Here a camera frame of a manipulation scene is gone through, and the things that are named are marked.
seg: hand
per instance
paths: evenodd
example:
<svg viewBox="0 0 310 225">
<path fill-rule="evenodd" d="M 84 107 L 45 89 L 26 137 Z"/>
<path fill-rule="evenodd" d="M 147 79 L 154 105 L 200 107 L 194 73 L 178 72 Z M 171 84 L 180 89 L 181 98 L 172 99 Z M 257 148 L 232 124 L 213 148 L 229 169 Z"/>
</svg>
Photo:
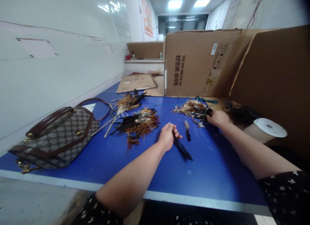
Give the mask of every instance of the hand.
<svg viewBox="0 0 310 225">
<path fill-rule="evenodd" d="M 211 116 L 207 115 L 208 122 L 218 128 L 220 128 L 223 124 L 229 123 L 229 117 L 223 111 L 212 111 Z"/>
<path fill-rule="evenodd" d="M 157 143 L 159 143 L 160 146 L 163 147 L 165 151 L 169 151 L 173 145 L 173 134 L 172 134 L 173 129 L 175 132 L 175 136 L 177 138 L 182 138 L 182 136 L 178 133 L 176 127 L 177 127 L 176 125 L 168 123 L 161 129 L 161 133 Z"/>
</svg>

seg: floral sleeve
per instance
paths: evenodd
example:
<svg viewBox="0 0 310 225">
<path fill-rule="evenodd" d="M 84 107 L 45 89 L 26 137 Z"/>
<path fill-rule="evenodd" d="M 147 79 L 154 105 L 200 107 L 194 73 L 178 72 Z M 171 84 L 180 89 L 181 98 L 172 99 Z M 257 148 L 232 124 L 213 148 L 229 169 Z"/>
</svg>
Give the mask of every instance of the floral sleeve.
<svg viewBox="0 0 310 225">
<path fill-rule="evenodd" d="M 278 225 L 310 224 L 310 176 L 307 173 L 286 172 L 258 182 Z"/>
</svg>

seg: feather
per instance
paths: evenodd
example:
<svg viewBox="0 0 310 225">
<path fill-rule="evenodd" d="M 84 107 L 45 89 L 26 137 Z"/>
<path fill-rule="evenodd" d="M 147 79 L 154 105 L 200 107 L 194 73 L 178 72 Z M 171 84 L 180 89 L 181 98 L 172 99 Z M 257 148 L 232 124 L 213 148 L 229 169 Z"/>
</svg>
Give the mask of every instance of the feather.
<svg viewBox="0 0 310 225">
<path fill-rule="evenodd" d="M 177 149 L 179 150 L 179 152 L 181 153 L 183 159 L 186 160 L 193 160 L 193 158 L 191 157 L 191 155 L 188 153 L 188 151 L 186 150 L 186 148 L 184 147 L 183 144 L 181 144 L 180 140 L 178 138 L 176 138 L 175 136 L 175 132 L 174 130 L 172 130 L 172 134 L 173 134 L 173 142 L 174 145 L 177 147 Z"/>
<path fill-rule="evenodd" d="M 208 106 L 207 104 L 203 103 L 202 101 L 189 99 L 184 104 L 177 106 L 174 110 L 172 110 L 172 112 L 173 113 L 177 112 L 180 114 L 185 114 L 188 117 L 192 117 L 194 123 L 196 123 L 198 125 L 198 127 L 205 127 L 201 121 L 207 120 L 207 115 L 210 115 L 210 113 L 212 112 L 210 107 L 211 106 Z"/>
<path fill-rule="evenodd" d="M 110 122 L 113 125 L 113 123 L 116 121 L 116 119 L 118 118 L 118 116 L 123 115 L 124 112 L 132 110 L 132 109 L 136 109 L 139 106 L 142 105 L 142 103 L 140 103 L 140 101 L 144 98 L 147 97 L 148 95 L 145 95 L 147 92 L 142 93 L 139 95 L 138 90 L 134 89 L 133 94 L 132 93 L 127 93 L 124 95 L 123 98 L 120 99 L 116 99 L 113 101 L 117 101 L 116 106 L 117 106 L 117 110 L 112 110 L 110 112 L 110 115 L 114 116 L 110 121 L 108 121 L 105 125 L 103 125 L 102 127 L 100 127 L 95 133 L 93 133 L 91 136 L 94 136 L 96 133 L 98 133 L 100 130 L 102 130 L 106 125 L 108 125 Z M 106 134 L 104 137 L 106 137 L 110 131 L 112 126 L 109 127 L 109 129 L 107 130 Z"/>
<path fill-rule="evenodd" d="M 139 138 L 145 136 L 154 129 L 158 127 L 159 117 L 156 115 L 157 111 L 155 109 L 148 109 L 144 107 L 138 113 L 133 113 L 131 116 L 123 117 L 123 122 L 116 126 L 116 130 L 110 135 L 114 134 L 116 131 L 127 134 L 127 146 L 128 150 L 132 148 L 133 144 L 139 144 Z"/>
<path fill-rule="evenodd" d="M 191 135 L 190 135 L 190 131 L 189 131 L 189 127 L 190 125 L 188 124 L 188 122 L 185 120 L 184 122 L 184 125 L 185 125 L 185 128 L 186 128 L 186 138 L 187 138 L 187 141 L 191 141 Z"/>
<path fill-rule="evenodd" d="M 254 120 L 261 118 L 261 115 L 256 111 L 234 101 L 223 108 L 223 111 L 229 115 L 235 125 L 243 125 L 245 127 L 250 126 Z"/>
<path fill-rule="evenodd" d="M 205 127 L 205 126 L 202 124 L 202 122 L 197 122 L 197 121 L 194 119 L 194 116 L 193 116 L 193 115 L 192 115 L 191 118 L 193 119 L 194 123 L 198 125 L 198 127 Z"/>
</svg>

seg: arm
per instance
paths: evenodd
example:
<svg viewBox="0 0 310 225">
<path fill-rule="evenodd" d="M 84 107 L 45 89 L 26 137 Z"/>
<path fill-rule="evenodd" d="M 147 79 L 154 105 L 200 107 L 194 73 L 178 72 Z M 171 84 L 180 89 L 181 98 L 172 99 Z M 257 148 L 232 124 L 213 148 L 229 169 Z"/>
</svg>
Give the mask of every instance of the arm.
<svg viewBox="0 0 310 225">
<path fill-rule="evenodd" d="M 113 211 L 119 218 L 127 217 L 145 194 L 155 171 L 166 151 L 173 145 L 172 130 L 182 138 L 173 124 L 166 124 L 157 143 L 130 162 L 101 189 L 96 192 L 97 200 Z"/>
<path fill-rule="evenodd" d="M 300 169 L 229 122 L 223 111 L 214 111 L 208 121 L 217 126 L 229 140 L 241 161 L 256 179 Z"/>
</svg>

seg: white paper roll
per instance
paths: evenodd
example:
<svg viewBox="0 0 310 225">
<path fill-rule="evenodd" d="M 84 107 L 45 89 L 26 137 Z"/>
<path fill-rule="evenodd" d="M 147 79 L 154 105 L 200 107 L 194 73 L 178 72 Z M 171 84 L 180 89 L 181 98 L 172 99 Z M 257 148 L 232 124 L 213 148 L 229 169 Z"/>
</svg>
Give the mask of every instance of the white paper roll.
<svg viewBox="0 0 310 225">
<path fill-rule="evenodd" d="M 261 143 L 266 143 L 276 137 L 283 138 L 287 136 L 287 132 L 283 127 L 266 118 L 254 120 L 254 123 L 243 131 Z"/>
</svg>

